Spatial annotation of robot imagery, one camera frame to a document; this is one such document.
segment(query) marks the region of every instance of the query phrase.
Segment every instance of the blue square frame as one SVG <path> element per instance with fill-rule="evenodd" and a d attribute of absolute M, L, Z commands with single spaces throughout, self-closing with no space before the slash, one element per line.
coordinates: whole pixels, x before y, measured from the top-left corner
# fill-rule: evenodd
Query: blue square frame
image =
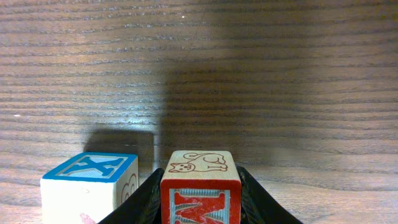
<path fill-rule="evenodd" d="M 126 161 L 115 171 L 115 173 L 108 179 L 104 178 L 89 178 L 89 177 L 68 177 L 59 176 L 58 174 L 61 170 L 74 163 L 83 156 L 96 155 L 96 156 L 115 156 L 115 157 L 127 157 Z M 88 181 L 88 182 L 103 182 L 112 183 L 118 181 L 123 172 L 137 159 L 137 155 L 134 154 L 121 154 L 121 153 L 103 153 L 103 152 L 82 152 L 78 155 L 73 156 L 69 160 L 65 161 L 56 168 L 50 170 L 48 173 L 44 174 L 43 179 L 50 180 L 77 180 L 77 181 Z"/>

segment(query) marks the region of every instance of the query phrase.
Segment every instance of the cat drawing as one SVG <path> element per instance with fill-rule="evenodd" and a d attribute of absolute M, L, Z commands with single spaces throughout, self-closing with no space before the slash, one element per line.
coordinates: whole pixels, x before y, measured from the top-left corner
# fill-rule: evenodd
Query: cat drawing
<path fill-rule="evenodd" d="M 183 155 L 187 162 L 171 163 L 169 172 L 209 172 L 213 170 L 226 172 L 228 166 L 225 164 L 224 156 L 217 153 L 189 152 Z"/>

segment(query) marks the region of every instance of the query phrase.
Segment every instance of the block with cat drawing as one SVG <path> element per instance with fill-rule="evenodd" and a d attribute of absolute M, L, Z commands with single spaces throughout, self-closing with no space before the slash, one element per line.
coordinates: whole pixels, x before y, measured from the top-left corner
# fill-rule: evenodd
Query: block with cat drawing
<path fill-rule="evenodd" d="M 133 154 L 84 152 L 40 180 L 43 221 L 100 222 L 138 188 L 138 158 Z"/>
<path fill-rule="evenodd" d="M 175 151 L 160 196 L 163 224 L 240 222 L 241 180 L 228 151 Z"/>

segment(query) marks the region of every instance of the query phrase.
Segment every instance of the cat's face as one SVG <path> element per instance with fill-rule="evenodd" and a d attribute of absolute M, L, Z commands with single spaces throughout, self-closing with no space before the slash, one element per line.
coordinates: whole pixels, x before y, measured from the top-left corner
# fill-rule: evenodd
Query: cat's face
<path fill-rule="evenodd" d="M 189 163 L 172 163 L 171 166 L 173 169 L 169 172 L 190 172 L 195 169 L 195 165 Z"/>

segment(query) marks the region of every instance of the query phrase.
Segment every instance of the red border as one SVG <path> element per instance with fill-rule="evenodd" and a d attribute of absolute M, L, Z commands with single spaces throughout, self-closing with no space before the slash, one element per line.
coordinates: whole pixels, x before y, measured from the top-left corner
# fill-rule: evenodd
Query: red border
<path fill-rule="evenodd" d="M 231 209 L 229 224 L 239 224 L 241 221 L 242 185 L 238 180 L 201 180 L 201 179 L 164 179 L 160 183 L 160 199 L 162 202 L 162 224 L 170 223 L 170 189 L 216 189 L 231 191 Z"/>

